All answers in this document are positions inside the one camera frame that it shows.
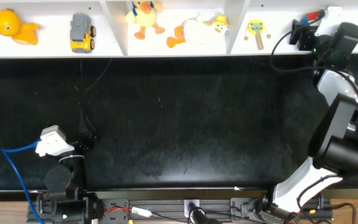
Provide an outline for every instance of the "duck beak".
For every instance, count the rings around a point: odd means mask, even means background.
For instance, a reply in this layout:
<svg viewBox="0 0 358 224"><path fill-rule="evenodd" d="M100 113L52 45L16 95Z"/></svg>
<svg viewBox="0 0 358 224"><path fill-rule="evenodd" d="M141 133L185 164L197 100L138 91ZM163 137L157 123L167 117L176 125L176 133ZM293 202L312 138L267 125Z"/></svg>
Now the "duck beak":
<svg viewBox="0 0 358 224"><path fill-rule="evenodd" d="M145 1L145 2L142 2L142 4L140 4L140 9L146 13L146 14L149 14L150 11L152 10L152 7L150 5L150 2L148 1Z"/></svg>

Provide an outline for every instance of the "black tabletop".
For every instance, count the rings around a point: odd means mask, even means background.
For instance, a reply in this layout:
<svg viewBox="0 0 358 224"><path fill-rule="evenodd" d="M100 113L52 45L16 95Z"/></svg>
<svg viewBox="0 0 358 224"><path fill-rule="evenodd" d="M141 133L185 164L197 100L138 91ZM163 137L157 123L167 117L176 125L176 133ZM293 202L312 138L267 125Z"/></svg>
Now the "black tabletop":
<svg viewBox="0 0 358 224"><path fill-rule="evenodd" d="M85 154L90 190L266 188L307 158L328 106L311 72L279 74L267 57L114 58L88 92L101 140ZM299 67L309 57L277 57ZM109 59L83 59L92 83ZM358 84L358 55L349 68ZM28 145L59 125L78 134L79 59L0 60L0 148ZM11 155L29 189L44 189L57 158ZM358 177L336 187L358 187ZM0 190L20 190L0 150Z"/></svg>

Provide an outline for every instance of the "orange rubber duck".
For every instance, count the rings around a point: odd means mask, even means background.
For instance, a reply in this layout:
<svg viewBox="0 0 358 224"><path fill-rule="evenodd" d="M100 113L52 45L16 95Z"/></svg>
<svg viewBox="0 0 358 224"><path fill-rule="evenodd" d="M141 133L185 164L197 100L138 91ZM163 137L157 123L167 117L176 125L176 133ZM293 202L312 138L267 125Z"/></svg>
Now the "orange rubber duck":
<svg viewBox="0 0 358 224"><path fill-rule="evenodd" d="M22 45L37 45L38 38L35 30L40 29L38 24L26 24L12 9L0 11L0 34Z"/></svg>

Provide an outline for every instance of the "plush duck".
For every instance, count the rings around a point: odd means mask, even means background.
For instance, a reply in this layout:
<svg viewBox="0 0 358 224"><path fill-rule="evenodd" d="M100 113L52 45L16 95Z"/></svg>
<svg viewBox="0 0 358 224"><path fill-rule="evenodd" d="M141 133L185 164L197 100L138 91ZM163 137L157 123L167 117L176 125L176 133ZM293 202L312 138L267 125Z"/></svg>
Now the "plush duck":
<svg viewBox="0 0 358 224"><path fill-rule="evenodd" d="M35 30L40 29L38 24L26 24L12 9L0 11L0 34L22 45L37 45L38 38Z"/></svg>
<svg viewBox="0 0 358 224"><path fill-rule="evenodd" d="M158 26L157 13L155 10L162 11L162 4L160 2L152 1L133 1L132 11L129 12L125 18L128 24L137 23L140 25L140 31L135 33L135 37L139 40L145 39L145 32L148 27L154 27L156 34L165 32L163 27Z"/></svg>
<svg viewBox="0 0 358 224"><path fill-rule="evenodd" d="M219 14L214 21L205 22L201 16L188 19L182 26L175 28L175 37L168 37L167 45L173 48L180 43L207 44L220 39L227 31L229 24L226 16Z"/></svg>

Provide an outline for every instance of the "yellow hat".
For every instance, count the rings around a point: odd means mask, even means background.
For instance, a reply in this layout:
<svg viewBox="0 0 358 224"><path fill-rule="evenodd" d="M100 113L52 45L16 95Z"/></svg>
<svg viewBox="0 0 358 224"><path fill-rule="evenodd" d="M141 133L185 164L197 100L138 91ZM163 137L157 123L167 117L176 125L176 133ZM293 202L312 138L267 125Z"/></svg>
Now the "yellow hat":
<svg viewBox="0 0 358 224"><path fill-rule="evenodd" d="M223 15L223 14L219 14L218 16L216 16L215 20L212 21L212 23L215 23L215 24L220 25L220 26L228 26L229 25L227 23L226 16Z"/></svg>

